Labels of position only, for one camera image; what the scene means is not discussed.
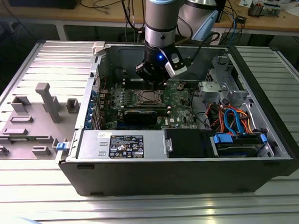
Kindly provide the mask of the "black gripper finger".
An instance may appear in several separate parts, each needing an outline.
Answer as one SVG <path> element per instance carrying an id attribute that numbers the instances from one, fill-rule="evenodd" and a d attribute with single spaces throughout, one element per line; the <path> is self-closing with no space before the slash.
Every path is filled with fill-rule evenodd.
<path id="1" fill-rule="evenodd" d="M 149 83 L 153 89 L 155 89 L 154 71 L 151 68 L 151 64 L 143 62 L 135 67 L 135 71 L 144 81 Z"/>
<path id="2" fill-rule="evenodd" d="M 170 76 L 165 68 L 159 68 L 155 74 L 155 89 L 162 89 Z"/>

